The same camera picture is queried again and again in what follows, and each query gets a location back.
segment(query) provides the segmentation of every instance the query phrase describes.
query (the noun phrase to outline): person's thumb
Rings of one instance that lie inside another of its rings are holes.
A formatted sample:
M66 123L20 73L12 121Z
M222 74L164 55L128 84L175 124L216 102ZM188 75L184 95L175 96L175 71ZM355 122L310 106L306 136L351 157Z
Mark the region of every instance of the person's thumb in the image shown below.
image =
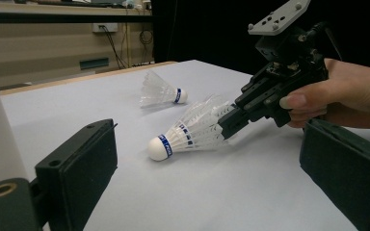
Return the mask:
M283 109L308 110L321 108L337 101L336 97L338 95L336 93L340 90L335 89L334 91L336 87L332 86L331 80L310 84L282 97L279 105Z

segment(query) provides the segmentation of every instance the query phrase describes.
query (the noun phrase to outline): white table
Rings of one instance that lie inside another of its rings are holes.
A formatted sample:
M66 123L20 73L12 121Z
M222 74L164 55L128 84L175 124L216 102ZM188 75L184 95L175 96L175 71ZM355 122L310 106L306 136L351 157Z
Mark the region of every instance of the white table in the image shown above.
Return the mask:
M30 180L34 166L83 126L112 118L118 169L85 230L354 231L300 168L303 131L262 118L217 151L152 161L146 146L187 106L218 93L233 101L251 78L199 61L152 68L188 91L186 105L139 107L146 70L2 95ZM370 130L355 130L370 140Z

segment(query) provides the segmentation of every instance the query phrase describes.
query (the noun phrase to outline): wall socket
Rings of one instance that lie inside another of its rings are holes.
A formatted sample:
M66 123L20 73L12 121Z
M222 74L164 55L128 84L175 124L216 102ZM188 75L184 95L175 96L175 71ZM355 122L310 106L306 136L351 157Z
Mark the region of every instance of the wall socket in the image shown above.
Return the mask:
M92 31L94 33L105 33L104 28L101 26L105 26L109 32L116 32L118 28L117 22L93 23Z

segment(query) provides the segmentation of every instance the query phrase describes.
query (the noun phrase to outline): white shuttlecock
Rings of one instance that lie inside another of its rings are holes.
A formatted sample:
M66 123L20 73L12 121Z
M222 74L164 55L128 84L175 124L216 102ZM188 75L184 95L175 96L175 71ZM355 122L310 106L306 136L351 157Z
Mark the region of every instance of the white shuttlecock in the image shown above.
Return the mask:
M213 150L227 144L218 120L232 109L219 95L194 103L165 135L149 142L149 157L154 161L163 161L173 153Z
M154 71L149 70L143 81L143 95L140 106L150 107L164 103L185 103L188 93L185 90L174 88Z

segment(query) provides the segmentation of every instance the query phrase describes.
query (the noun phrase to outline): beige wall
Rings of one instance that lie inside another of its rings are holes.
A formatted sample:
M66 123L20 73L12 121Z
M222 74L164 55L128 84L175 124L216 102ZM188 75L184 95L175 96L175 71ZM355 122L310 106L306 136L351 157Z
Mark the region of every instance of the beige wall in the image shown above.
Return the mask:
M153 62L149 23L119 23L112 33L117 54L126 67ZM80 61L108 57L109 66L81 70ZM0 87L65 76L119 69L104 33L92 32L91 23L0 24Z

